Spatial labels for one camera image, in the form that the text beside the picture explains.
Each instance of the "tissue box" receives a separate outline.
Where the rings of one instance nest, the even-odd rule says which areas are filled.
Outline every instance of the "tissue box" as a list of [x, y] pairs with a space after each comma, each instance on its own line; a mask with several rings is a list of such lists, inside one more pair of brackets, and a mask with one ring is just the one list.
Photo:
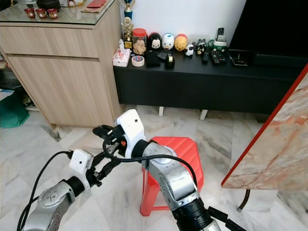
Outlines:
[[112, 58], [114, 66], [127, 67], [130, 58], [130, 49], [124, 49], [123, 52], [118, 48]]

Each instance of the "white wall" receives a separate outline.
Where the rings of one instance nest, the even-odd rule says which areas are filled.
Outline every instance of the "white wall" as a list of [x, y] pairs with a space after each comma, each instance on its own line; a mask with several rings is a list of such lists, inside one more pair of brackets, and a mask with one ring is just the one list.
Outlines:
[[[218, 27], [225, 28], [231, 41], [246, 0], [136, 0], [132, 7], [134, 28], [150, 34], [170, 32], [176, 36], [207, 35], [216, 37]], [[120, 4], [123, 21], [124, 7]]]

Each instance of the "black cable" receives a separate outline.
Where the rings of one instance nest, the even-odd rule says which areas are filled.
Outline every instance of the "black cable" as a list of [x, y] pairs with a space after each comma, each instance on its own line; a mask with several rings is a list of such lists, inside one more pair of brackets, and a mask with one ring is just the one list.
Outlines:
[[26, 223], [26, 220], [28, 218], [28, 214], [29, 214], [29, 211], [30, 211], [30, 208], [31, 208], [31, 205], [32, 203], [34, 202], [33, 198], [34, 198], [34, 194], [35, 194], [35, 191], [37, 189], [37, 186], [38, 186], [38, 183], [39, 183], [39, 179], [41, 177], [41, 175], [43, 174], [43, 172], [45, 171], [46, 167], [48, 166], [48, 164], [56, 157], [58, 156], [59, 154], [67, 154], [68, 156], [72, 153], [72, 151], [60, 151], [60, 152], [57, 152], [56, 154], [54, 154], [47, 162], [46, 164], [43, 166], [43, 168], [41, 169], [41, 171], [39, 172], [36, 180], [35, 180], [35, 183], [33, 185], [33, 188], [32, 188], [32, 192], [31, 192], [31, 196], [30, 196], [30, 199], [29, 199], [29, 203], [27, 204], [27, 206], [24, 208], [24, 211], [21, 213], [20, 217], [19, 217], [19, 220], [18, 220], [18, 225], [17, 225], [17, 231], [21, 231], [23, 229], [23, 227], [25, 226], [25, 223]]
[[106, 147], [106, 143], [107, 141], [109, 141], [110, 138], [104, 140], [103, 142], [103, 150], [104, 152], [106, 153], [106, 156], [112, 160], [115, 160], [115, 161], [119, 161], [119, 162], [125, 162], [125, 163], [130, 163], [130, 162], [140, 162], [140, 161], [143, 161], [143, 160], [152, 160], [152, 159], [158, 159], [158, 158], [166, 158], [166, 159], [172, 159], [172, 160], [176, 160], [176, 161], [179, 161], [181, 163], [183, 163], [188, 169], [189, 171], [191, 172], [192, 174], [192, 179], [195, 183], [195, 185], [197, 186], [197, 177], [196, 177], [196, 174], [192, 168], [192, 166], [187, 163], [185, 160], [181, 159], [181, 158], [178, 158], [178, 157], [175, 157], [175, 156], [172, 156], [172, 155], [150, 155], [150, 156], [142, 156], [142, 157], [135, 157], [135, 158], [118, 158], [118, 157], [115, 157], [113, 156], [113, 153], [116, 151], [116, 148], [115, 150], [112, 152], [112, 153], [109, 153], [108, 152], [108, 149]]

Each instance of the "red cup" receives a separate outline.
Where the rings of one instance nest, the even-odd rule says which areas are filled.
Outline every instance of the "red cup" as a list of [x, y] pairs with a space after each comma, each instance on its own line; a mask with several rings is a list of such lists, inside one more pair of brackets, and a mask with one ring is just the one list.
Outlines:
[[46, 10], [44, 8], [38, 8], [35, 10], [35, 12], [38, 14], [39, 18], [46, 18]]
[[56, 8], [48, 9], [47, 12], [52, 19], [58, 18], [58, 10]]
[[26, 8], [24, 11], [27, 13], [29, 18], [35, 18], [34, 8]]

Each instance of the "television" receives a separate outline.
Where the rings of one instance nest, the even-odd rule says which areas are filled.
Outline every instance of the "television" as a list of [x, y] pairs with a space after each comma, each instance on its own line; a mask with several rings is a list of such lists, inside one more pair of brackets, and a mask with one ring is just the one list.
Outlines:
[[247, 0], [229, 49], [253, 52], [253, 64], [304, 67], [307, 9], [307, 0]]

